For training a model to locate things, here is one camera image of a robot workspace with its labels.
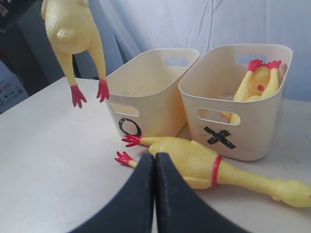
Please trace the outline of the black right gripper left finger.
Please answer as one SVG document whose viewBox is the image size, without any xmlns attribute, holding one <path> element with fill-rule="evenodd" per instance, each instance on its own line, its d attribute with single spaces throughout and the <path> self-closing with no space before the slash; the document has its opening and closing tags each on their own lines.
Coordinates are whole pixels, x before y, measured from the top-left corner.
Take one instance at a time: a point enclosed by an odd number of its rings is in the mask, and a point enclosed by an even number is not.
<svg viewBox="0 0 311 233">
<path fill-rule="evenodd" d="M 150 233 L 154 213 L 155 161 L 144 153 L 120 191 L 73 233 Z"/>
</svg>

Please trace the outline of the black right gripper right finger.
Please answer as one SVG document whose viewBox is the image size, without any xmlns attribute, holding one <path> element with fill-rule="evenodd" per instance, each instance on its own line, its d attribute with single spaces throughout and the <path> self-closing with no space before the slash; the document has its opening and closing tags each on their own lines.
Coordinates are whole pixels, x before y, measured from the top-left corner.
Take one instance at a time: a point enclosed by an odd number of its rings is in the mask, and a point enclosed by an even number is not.
<svg viewBox="0 0 311 233">
<path fill-rule="evenodd" d="M 207 205 L 183 180 L 167 153 L 155 156 L 159 233 L 244 233 Z"/>
</svg>

